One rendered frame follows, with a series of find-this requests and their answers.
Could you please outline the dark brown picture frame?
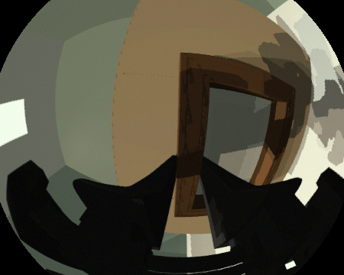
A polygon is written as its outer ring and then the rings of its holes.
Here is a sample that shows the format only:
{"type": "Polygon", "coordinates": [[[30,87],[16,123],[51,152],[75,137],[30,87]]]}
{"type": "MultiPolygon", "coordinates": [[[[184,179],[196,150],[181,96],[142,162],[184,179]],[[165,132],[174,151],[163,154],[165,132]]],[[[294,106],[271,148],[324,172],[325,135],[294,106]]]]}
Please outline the dark brown picture frame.
{"type": "Polygon", "coordinates": [[[294,120],[295,88],[242,62],[180,52],[174,217],[208,216],[203,156],[254,186],[269,184],[294,120]]]}

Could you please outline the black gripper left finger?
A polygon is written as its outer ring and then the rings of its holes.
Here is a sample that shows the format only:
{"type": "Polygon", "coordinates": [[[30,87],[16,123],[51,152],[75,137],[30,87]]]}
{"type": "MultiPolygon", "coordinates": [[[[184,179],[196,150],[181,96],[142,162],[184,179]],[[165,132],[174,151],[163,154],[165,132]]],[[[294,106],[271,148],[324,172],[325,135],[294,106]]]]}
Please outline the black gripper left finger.
{"type": "Polygon", "coordinates": [[[176,181],[177,156],[171,156],[155,171],[132,186],[113,186],[77,178],[73,188],[86,207],[109,216],[138,223],[151,250],[159,251],[176,181]]]}

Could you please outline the tan wall board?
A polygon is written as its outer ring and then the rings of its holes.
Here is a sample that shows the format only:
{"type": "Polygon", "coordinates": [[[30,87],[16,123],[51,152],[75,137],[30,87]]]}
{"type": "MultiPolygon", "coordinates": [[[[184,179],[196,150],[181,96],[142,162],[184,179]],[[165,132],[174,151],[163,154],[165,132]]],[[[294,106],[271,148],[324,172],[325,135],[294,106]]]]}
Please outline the tan wall board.
{"type": "Polygon", "coordinates": [[[111,113],[118,186],[132,186],[177,154],[180,52],[239,61],[295,88],[288,144],[270,183],[283,181],[312,95],[310,58],[287,31],[239,0],[141,0],[127,28],[111,113]]]}

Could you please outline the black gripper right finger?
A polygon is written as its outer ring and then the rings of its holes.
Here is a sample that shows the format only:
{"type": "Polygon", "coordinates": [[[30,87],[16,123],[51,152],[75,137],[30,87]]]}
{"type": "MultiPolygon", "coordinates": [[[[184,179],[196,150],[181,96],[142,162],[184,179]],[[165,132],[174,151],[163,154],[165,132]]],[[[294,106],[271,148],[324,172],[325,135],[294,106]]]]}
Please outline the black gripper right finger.
{"type": "Polygon", "coordinates": [[[300,178],[254,186],[203,156],[200,186],[211,227],[213,247],[230,247],[229,241],[255,219],[266,205],[282,201],[300,189],[300,178]]]}

